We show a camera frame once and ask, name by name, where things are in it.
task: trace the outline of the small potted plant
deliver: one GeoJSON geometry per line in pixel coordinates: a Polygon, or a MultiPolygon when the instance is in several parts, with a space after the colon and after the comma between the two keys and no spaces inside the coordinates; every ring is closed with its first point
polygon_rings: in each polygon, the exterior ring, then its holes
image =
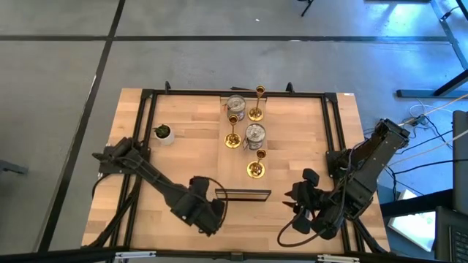
{"type": "Polygon", "coordinates": [[[161,124],[157,128],[153,128],[154,135],[163,145],[171,145],[174,142],[174,132],[169,126],[161,124]]]}

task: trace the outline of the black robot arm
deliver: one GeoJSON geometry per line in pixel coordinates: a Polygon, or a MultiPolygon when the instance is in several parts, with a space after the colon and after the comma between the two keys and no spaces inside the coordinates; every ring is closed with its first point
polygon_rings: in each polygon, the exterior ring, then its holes
{"type": "Polygon", "coordinates": [[[307,234],[309,229],[329,240],[336,236],[344,219],[355,222],[364,240],[375,251],[381,248],[359,220],[359,216],[372,203],[377,190],[377,178],[393,154],[408,144],[409,132],[392,121],[380,120],[371,138],[353,149],[327,152],[328,172],[336,181],[332,191],[318,188],[319,175],[312,169],[303,171],[304,181],[294,183],[286,195],[295,202],[284,202],[293,207],[297,215],[292,227],[307,234]],[[310,211],[312,220],[307,218],[310,211]]]}
{"type": "Polygon", "coordinates": [[[114,167],[121,171],[136,173],[150,183],[165,199],[170,211],[188,225],[195,225],[200,232],[210,236],[222,224],[224,203],[206,199],[208,178],[193,177],[189,188],[173,183],[156,167],[147,162],[134,145],[132,138],[123,138],[116,146],[107,148],[105,153],[93,153],[101,161],[102,167],[114,167]]]}

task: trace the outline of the green plant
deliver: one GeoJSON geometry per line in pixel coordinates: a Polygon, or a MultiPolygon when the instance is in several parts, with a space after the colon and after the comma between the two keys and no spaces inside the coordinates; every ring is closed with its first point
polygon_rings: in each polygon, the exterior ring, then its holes
{"type": "Polygon", "coordinates": [[[162,124],[161,126],[157,128],[153,128],[154,132],[156,132],[156,136],[158,136],[161,139],[166,138],[170,134],[170,128],[167,125],[162,124]]]}

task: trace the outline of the rectangular black frame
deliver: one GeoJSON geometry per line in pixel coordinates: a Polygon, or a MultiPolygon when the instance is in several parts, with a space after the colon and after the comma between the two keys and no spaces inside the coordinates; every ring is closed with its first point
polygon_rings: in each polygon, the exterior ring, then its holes
{"type": "MultiPolygon", "coordinates": [[[[145,137],[143,138],[142,144],[143,148],[148,147],[148,142],[149,142],[149,134],[151,133],[151,123],[152,120],[154,119],[154,113],[156,110],[156,101],[157,101],[157,96],[158,95],[191,95],[191,96],[220,96],[220,97],[226,97],[226,96],[231,96],[231,95],[241,95],[247,98],[256,98],[257,94],[255,91],[250,91],[250,90],[230,90],[230,91],[210,91],[210,90],[173,90],[170,87],[169,82],[165,83],[165,89],[162,90],[151,90],[151,89],[143,89],[142,90],[142,96],[140,100],[140,105],[138,107],[138,113],[137,113],[137,120],[135,124],[135,131],[136,128],[140,128],[141,122],[143,121],[143,110],[144,110],[144,104],[146,103],[147,99],[151,98],[151,107],[148,112],[148,120],[147,120],[147,125],[146,125],[146,132],[145,132],[145,137]]],[[[292,97],[292,98],[315,98],[315,99],[320,99],[321,105],[322,105],[322,114],[324,118],[324,124],[325,124],[325,134],[327,137],[327,145],[328,145],[328,150],[334,150],[334,144],[333,144],[333,135],[332,135],[332,130],[331,130],[331,122],[330,122],[330,114],[328,112],[328,103],[330,102],[333,108],[333,118],[335,120],[335,126],[336,126],[336,137],[338,138],[339,141],[339,146],[340,150],[343,150],[346,148],[346,145],[344,143],[344,132],[342,129],[341,125],[341,117],[339,113],[339,106],[338,106],[338,98],[336,93],[308,93],[308,92],[295,92],[293,85],[291,83],[288,83],[286,87],[286,91],[267,91],[263,94],[263,97],[268,98],[268,97],[292,97]]],[[[124,197],[127,195],[128,192],[128,182],[127,186],[124,187],[125,181],[122,183],[122,188],[121,188],[121,193],[120,193],[120,199],[124,199],[124,197]]],[[[135,183],[136,186],[138,187],[138,192],[141,184],[141,178],[138,183],[135,183]]],[[[137,199],[135,200],[135,203],[132,204],[130,211],[129,211],[129,220],[127,222],[127,227],[126,227],[126,232],[124,236],[124,246],[129,247],[132,239],[132,230],[133,230],[133,225],[135,223],[135,216],[137,212],[137,199]]],[[[116,245],[116,240],[118,237],[118,229],[115,230],[113,233],[113,240],[110,245],[116,245]]],[[[363,245],[363,240],[362,237],[356,232],[356,242],[357,242],[357,247],[358,251],[364,251],[363,245]]],[[[343,249],[344,252],[350,252],[351,247],[350,247],[350,236],[348,233],[348,228],[347,228],[347,222],[344,221],[343,225],[341,226],[341,240],[343,242],[343,249]]],[[[218,252],[218,251],[158,251],[159,256],[162,255],[167,255],[167,256],[174,256],[175,254],[178,254],[178,256],[185,255],[185,256],[190,256],[190,257],[198,257],[198,258],[223,258],[226,259],[229,257],[230,259],[233,258],[233,254],[237,255],[234,256],[234,259],[237,259],[240,255],[241,258],[244,257],[244,252],[218,252]]],[[[255,255],[255,258],[261,258],[261,259],[310,259],[311,256],[316,256],[316,254],[294,254],[294,253],[253,253],[252,255],[255,255]]]]}

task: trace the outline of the white cable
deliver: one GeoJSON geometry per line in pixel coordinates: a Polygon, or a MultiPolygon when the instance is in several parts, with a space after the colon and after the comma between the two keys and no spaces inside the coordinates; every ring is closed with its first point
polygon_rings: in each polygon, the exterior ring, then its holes
{"type": "MultiPolygon", "coordinates": [[[[416,117],[418,117],[418,116],[419,116],[419,115],[417,115],[417,114],[414,114],[414,113],[412,112],[412,109],[414,109],[415,107],[419,107],[419,106],[423,106],[423,107],[431,107],[431,108],[433,108],[433,109],[435,109],[435,108],[436,108],[436,107],[434,107],[434,106],[427,105],[427,104],[416,104],[416,105],[413,105],[413,106],[411,106],[411,108],[409,109],[409,113],[410,113],[410,115],[411,115],[412,117],[416,118],[416,117]]],[[[447,109],[440,109],[440,110],[446,111],[446,112],[448,112],[448,113],[453,113],[453,111],[452,111],[452,110],[447,110],[447,109]]]]}
{"type": "MultiPolygon", "coordinates": [[[[463,95],[463,96],[461,96],[461,97],[459,97],[459,98],[454,99],[454,100],[451,101],[451,102],[448,102],[447,104],[444,104],[444,105],[442,105],[442,106],[440,106],[440,107],[436,107],[436,108],[434,108],[433,110],[429,110],[427,113],[424,113],[423,115],[424,115],[424,116],[427,116],[427,115],[429,115],[429,114],[431,114],[431,113],[433,113],[433,112],[435,112],[435,111],[437,111],[437,110],[441,110],[441,109],[447,107],[448,105],[450,105],[450,104],[452,104],[452,103],[454,103],[454,102],[457,102],[457,101],[459,101],[460,99],[463,99],[463,98],[465,98],[465,97],[467,97],[467,96],[468,96],[468,94],[465,94],[465,95],[463,95]]],[[[414,118],[411,118],[411,119],[409,119],[408,121],[405,121],[405,122],[403,122],[403,123],[400,123],[398,126],[403,126],[404,124],[407,124],[407,123],[409,123],[410,121],[413,121],[413,120],[415,120],[415,119],[414,119],[414,118]]]]}
{"type": "Polygon", "coordinates": [[[452,138],[451,140],[448,140],[448,141],[445,142],[444,144],[441,144],[441,145],[439,145],[439,146],[437,146],[437,147],[435,147],[435,148],[426,150],[426,151],[424,151],[424,152],[422,152],[422,153],[415,154],[414,156],[410,156],[410,157],[407,157],[407,158],[405,158],[405,159],[401,159],[401,160],[395,161],[395,162],[389,164],[388,166],[392,166],[392,165],[398,164],[398,163],[400,163],[400,162],[402,162],[402,161],[407,161],[407,160],[409,160],[409,159],[413,159],[413,158],[415,158],[415,157],[417,157],[417,156],[421,156],[421,155],[423,155],[423,154],[426,154],[426,153],[428,153],[428,152],[431,152],[431,151],[433,151],[433,150],[436,150],[436,149],[438,149],[438,148],[441,148],[442,146],[445,146],[445,145],[449,144],[450,142],[453,142],[454,140],[457,140],[459,137],[462,137],[463,135],[465,135],[465,134],[467,134],[467,133],[468,133],[468,130],[463,131],[462,133],[460,133],[459,135],[455,136],[455,137],[452,138]]]}

